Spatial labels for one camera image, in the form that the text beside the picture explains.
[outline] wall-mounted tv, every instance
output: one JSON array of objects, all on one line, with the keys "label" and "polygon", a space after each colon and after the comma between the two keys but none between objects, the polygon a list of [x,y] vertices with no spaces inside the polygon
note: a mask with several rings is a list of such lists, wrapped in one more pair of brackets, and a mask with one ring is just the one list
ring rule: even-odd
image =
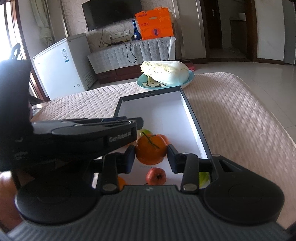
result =
[{"label": "wall-mounted tv", "polygon": [[134,18],[142,11],[140,0],[90,0],[82,8],[89,31]]}]

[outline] orange box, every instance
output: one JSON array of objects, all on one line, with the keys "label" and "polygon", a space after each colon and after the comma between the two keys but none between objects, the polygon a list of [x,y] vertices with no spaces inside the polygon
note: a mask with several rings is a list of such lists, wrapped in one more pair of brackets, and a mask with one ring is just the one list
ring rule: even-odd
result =
[{"label": "orange box", "polygon": [[143,40],[174,36],[167,7],[136,13],[136,18]]}]

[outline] pink quilted bedspread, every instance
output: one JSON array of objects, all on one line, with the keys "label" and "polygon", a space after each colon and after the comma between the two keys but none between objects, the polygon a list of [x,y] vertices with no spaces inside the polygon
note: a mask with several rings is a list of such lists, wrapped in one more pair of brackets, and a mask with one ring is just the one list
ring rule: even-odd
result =
[{"label": "pink quilted bedspread", "polygon": [[[118,99],[145,92],[136,83],[112,85],[50,101],[34,118],[112,117]],[[184,89],[212,153],[276,183],[285,194],[278,223],[296,220],[296,145],[278,120],[233,74],[196,75]]]}]

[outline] blue bottle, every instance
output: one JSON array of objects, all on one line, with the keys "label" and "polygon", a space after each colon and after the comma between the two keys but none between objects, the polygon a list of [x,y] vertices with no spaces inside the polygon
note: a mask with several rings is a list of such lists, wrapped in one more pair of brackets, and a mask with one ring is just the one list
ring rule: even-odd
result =
[{"label": "blue bottle", "polygon": [[142,36],[141,34],[139,33],[139,31],[137,30],[137,25],[136,25],[136,21],[133,20],[133,28],[134,28],[134,33],[133,33],[133,36],[132,36],[132,40],[140,40],[142,39]]}]

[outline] blue plate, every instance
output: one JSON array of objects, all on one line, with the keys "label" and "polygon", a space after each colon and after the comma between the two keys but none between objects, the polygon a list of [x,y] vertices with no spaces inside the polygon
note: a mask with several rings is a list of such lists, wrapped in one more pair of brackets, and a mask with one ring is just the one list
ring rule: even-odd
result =
[{"label": "blue plate", "polygon": [[[193,80],[194,78],[194,73],[189,70],[189,77],[188,80],[181,85],[182,88],[186,87],[189,85],[189,83]],[[148,76],[145,74],[142,74],[138,80],[137,84],[144,88],[144,89],[149,89],[149,90],[159,90],[159,89],[165,89],[165,88],[170,88],[171,86],[165,85],[163,83],[157,82],[157,81],[150,81],[148,80]]]}]

